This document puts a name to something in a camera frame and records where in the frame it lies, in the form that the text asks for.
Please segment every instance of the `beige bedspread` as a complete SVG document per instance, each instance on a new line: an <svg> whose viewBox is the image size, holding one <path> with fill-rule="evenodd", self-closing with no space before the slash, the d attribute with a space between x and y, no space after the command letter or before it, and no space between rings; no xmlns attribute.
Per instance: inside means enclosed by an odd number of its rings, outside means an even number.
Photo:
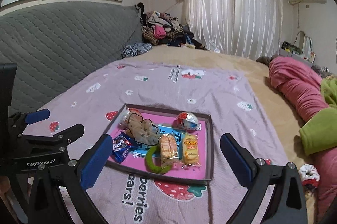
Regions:
<svg viewBox="0 0 337 224"><path fill-rule="evenodd" d="M150 52L133 57L136 61L163 62L192 67L220 68L241 70L249 80L260 103L263 105L270 121L277 131L289 161L300 168L304 163L311 163L303 151L299 138L299 128L303 120L296 113L281 93L273 89L269 83L268 67L250 59L218 54L188 48L158 46ZM308 224L313 224L316 215L314 196L307 200Z"/></svg>

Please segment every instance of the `green blanket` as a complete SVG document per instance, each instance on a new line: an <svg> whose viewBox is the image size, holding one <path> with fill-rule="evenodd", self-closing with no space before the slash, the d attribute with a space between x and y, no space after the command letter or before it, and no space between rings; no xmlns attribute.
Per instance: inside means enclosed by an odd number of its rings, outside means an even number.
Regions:
<svg viewBox="0 0 337 224"><path fill-rule="evenodd" d="M337 146L337 108L320 110L300 129L306 155Z"/></svg>
<svg viewBox="0 0 337 224"><path fill-rule="evenodd" d="M321 94L330 107L337 108L337 78L325 78L321 82Z"/></svg>

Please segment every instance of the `pink tray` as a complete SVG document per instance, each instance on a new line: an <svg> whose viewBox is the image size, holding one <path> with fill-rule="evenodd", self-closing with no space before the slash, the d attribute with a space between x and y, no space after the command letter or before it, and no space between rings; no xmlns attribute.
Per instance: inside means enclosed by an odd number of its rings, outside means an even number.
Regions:
<svg viewBox="0 0 337 224"><path fill-rule="evenodd" d="M154 123L170 127L174 127L176 116L181 112L169 109L126 104L119 110L118 114L115 115L114 119L105 130L105 133L111 135L112 138L115 138L121 133L121 131L123 131L118 124L119 115L126 108L136 108L142 113L144 118L149 118ZM153 179L169 180L186 184L206 184L213 176L214 156L212 122L209 115L196 113L196 116L201 124L201 130L191 132L198 136L199 162L201 167L189 166L188 168L182 169L181 166L177 165L164 175L154 174L148 170L144 158L135 156L133 153L129 153L122 163L116 163L112 157L109 157L106 165L125 172L136 173ZM155 158L154 162L156 165L160 165L159 158Z"/></svg>

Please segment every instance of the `quilted sofa cover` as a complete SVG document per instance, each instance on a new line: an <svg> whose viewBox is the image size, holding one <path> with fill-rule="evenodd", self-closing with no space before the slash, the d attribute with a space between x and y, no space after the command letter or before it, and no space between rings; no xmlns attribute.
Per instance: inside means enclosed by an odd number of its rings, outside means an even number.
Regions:
<svg viewBox="0 0 337 224"><path fill-rule="evenodd" d="M142 42L135 6L58 2L0 17L0 63L17 63L9 113L37 110Z"/></svg>

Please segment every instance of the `snack package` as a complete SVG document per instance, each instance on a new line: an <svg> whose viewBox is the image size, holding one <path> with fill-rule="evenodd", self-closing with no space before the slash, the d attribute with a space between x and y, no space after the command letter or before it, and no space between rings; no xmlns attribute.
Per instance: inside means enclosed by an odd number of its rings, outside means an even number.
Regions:
<svg viewBox="0 0 337 224"><path fill-rule="evenodd" d="M139 122L141 122L142 120L143 120L143 116L140 113L140 111L138 111L135 108L128 108L128 109L122 111L122 113L120 114L119 124L122 127L126 127L128 121L139 121Z"/></svg>
<svg viewBox="0 0 337 224"><path fill-rule="evenodd" d="M179 162L178 147L174 135L160 135L160 159L161 167Z"/></svg>
<svg viewBox="0 0 337 224"><path fill-rule="evenodd" d="M138 118L134 119L134 116L138 117L137 113L131 112L125 133L139 143L148 146L157 145L159 143L158 127L154 126L150 119L143 120L142 118L139 121Z"/></svg>
<svg viewBox="0 0 337 224"><path fill-rule="evenodd" d="M111 156L118 163L122 163L129 152L137 150L138 144L125 133L114 138Z"/></svg>
<svg viewBox="0 0 337 224"><path fill-rule="evenodd" d="M182 112L177 116L177 124L186 130L195 130L198 127L199 120L193 113Z"/></svg>
<svg viewBox="0 0 337 224"><path fill-rule="evenodd" d="M185 134L183 140L182 162L187 165L199 165L198 138L192 134Z"/></svg>

